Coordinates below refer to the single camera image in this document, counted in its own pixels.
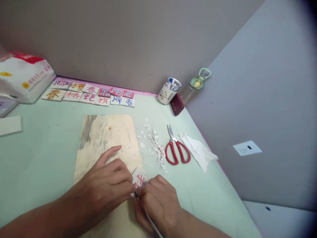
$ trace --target finger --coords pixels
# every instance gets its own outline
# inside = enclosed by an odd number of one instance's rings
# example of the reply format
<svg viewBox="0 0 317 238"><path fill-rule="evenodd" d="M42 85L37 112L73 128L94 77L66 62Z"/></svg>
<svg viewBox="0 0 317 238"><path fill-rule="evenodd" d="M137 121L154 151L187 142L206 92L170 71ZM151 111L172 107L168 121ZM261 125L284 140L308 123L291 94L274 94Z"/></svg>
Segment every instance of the finger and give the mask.
<svg viewBox="0 0 317 238"><path fill-rule="evenodd" d="M162 183L164 187L166 187L171 192L176 193L176 189L166 179L164 179L162 175L157 175L154 177L154 179Z"/></svg>
<svg viewBox="0 0 317 238"><path fill-rule="evenodd" d="M128 169L122 169L122 170L115 171L114 173L112 173L112 175L109 179L109 183L112 185L121 183L123 181L128 181L130 183L132 183L132 181L133 181L132 174L130 173L130 171Z"/></svg>
<svg viewBox="0 0 317 238"><path fill-rule="evenodd" d="M140 201L137 198L133 199L134 213L137 222L154 237L154 230L145 215L143 208L141 207Z"/></svg>
<svg viewBox="0 0 317 238"><path fill-rule="evenodd" d="M161 184L163 184L163 185L168 185L168 184L170 184L166 179L163 178L162 175L156 175L154 178L155 178L157 181L159 181Z"/></svg>
<svg viewBox="0 0 317 238"><path fill-rule="evenodd" d="M127 167L121 159L116 158L114 161L111 161L106 166L104 166L102 169L104 170L104 172L114 172L116 170L127 169Z"/></svg>
<svg viewBox="0 0 317 238"><path fill-rule="evenodd" d="M147 193L151 193L156 199L159 199L161 196L161 191L159 191L156 187L149 183L146 184L144 188L140 191L140 199L142 199L143 196L145 196Z"/></svg>
<svg viewBox="0 0 317 238"><path fill-rule="evenodd" d="M97 167L102 167L106 164L107 160L109 159L109 157L114 153L117 152L118 150L120 150L122 148L121 145L118 146L113 146L111 147L109 150L107 150L106 152L102 153L101 156L99 157L99 159L97 160L97 162L95 163L94 166Z"/></svg>
<svg viewBox="0 0 317 238"><path fill-rule="evenodd" d="M160 183L157 179L150 179L149 184L153 185L154 187L156 187L158 190L160 191L164 191L164 185L162 183Z"/></svg>
<svg viewBox="0 0 317 238"><path fill-rule="evenodd" d="M115 198L124 197L126 195L129 195L130 193L134 193L134 191L135 185L128 181L124 181L113 186L113 193L115 195Z"/></svg>
<svg viewBox="0 0 317 238"><path fill-rule="evenodd" d="M154 224L162 230L162 221L163 221L163 209L159 201L150 193L147 193L141 199L141 206L144 211L150 216Z"/></svg>

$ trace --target white tissue box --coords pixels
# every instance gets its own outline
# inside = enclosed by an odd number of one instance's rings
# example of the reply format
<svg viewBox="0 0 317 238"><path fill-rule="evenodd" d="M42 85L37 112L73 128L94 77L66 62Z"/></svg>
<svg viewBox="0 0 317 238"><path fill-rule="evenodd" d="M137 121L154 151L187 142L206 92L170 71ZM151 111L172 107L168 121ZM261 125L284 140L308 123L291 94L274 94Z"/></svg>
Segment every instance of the white tissue box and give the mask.
<svg viewBox="0 0 317 238"><path fill-rule="evenodd" d="M0 98L34 103L55 77L45 59L10 52L0 58Z"/></svg>

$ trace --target desk surface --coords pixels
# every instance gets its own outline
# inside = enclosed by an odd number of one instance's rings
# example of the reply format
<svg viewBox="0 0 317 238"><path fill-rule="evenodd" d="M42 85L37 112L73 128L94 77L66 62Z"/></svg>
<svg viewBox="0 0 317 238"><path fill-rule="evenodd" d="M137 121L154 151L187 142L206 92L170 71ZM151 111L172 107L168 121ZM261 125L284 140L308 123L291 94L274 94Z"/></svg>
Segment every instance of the desk surface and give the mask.
<svg viewBox="0 0 317 238"><path fill-rule="evenodd" d="M144 124L152 125L164 146L169 141L168 123L174 135L182 132L208 147L186 109L175 117L169 105L161 105L154 97L134 98L135 108L39 99L11 112L9 116L22 117L23 132L0 138L0 227L72 186L84 115L130 114L137 135L146 132L141 128ZM153 177L159 166L149 155L150 142L138 141L146 145L140 149L143 168ZM205 174L194 158L188 164L167 163L165 170L168 174L163 176L175 186L183 208L232 237L261 237L217 161L209 164Z"/></svg>

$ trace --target right hand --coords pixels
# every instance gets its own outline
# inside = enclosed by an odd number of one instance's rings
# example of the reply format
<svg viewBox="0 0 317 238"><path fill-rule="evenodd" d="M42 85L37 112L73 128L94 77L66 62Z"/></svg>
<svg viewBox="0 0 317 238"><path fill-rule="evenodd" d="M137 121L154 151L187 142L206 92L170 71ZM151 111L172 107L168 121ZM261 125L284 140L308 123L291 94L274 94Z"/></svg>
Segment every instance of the right hand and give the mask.
<svg viewBox="0 0 317 238"><path fill-rule="evenodd" d="M144 229L154 235L145 211L164 237L183 236L182 227L186 223L187 215L179 204L176 189L166 179L161 175L150 179L141 190L139 197L141 202L137 198L134 199L135 216Z"/></svg>

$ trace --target wooden board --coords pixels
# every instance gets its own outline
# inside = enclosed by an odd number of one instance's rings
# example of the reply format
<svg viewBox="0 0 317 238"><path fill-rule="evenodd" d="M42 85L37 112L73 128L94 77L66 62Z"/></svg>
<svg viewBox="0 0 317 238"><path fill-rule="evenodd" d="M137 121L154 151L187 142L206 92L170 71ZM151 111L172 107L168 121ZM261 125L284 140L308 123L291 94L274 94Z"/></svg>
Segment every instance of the wooden board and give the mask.
<svg viewBox="0 0 317 238"><path fill-rule="evenodd" d="M130 115L84 116L74 184L86 174L103 152L115 145L122 145L122 149L107 163L120 158L131 173L136 167L142 169L139 145ZM130 200L122 203L82 237L142 238L150 236L136 222L133 203Z"/></svg>

